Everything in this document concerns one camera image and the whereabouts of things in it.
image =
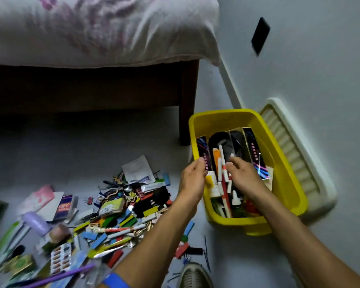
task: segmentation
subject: blue wristband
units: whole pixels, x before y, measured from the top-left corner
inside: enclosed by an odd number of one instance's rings
[[[124,280],[117,274],[109,274],[103,281],[103,284],[107,285],[109,288],[130,288]]]

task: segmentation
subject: purple object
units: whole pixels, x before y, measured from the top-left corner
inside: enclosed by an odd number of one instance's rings
[[[92,268],[94,268],[95,266],[96,266],[95,264],[89,264],[89,265],[83,266],[81,268],[72,270],[72,271],[60,273],[56,276],[51,276],[51,277],[45,278],[44,280],[37,281],[37,282],[34,282],[34,283],[26,285],[26,286],[22,286],[22,288],[36,288],[39,286],[43,286],[48,283],[52,283],[52,282],[58,281],[60,279],[67,278],[67,277],[72,276],[77,273],[87,272],[87,271],[91,270]]]
[[[24,222],[40,236],[46,235],[52,229],[43,217],[33,211],[29,211],[23,214],[21,217]]]

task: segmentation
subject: forearm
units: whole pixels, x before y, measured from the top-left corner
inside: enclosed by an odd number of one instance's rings
[[[255,201],[305,287],[360,287],[360,276],[328,250],[273,194],[263,194]]]
[[[115,268],[131,288],[160,287],[183,232],[191,220],[191,206],[175,200],[144,239]]]

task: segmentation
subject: wooden bed frame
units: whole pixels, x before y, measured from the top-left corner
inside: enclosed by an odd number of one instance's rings
[[[0,66],[0,115],[179,106],[189,145],[199,61],[146,67],[63,69]]]

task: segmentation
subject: bed leg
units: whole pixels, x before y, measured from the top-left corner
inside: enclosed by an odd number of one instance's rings
[[[195,98],[197,88],[197,75],[199,60],[183,63],[182,69],[182,92],[179,105],[180,144],[190,145],[188,121],[195,110]]]

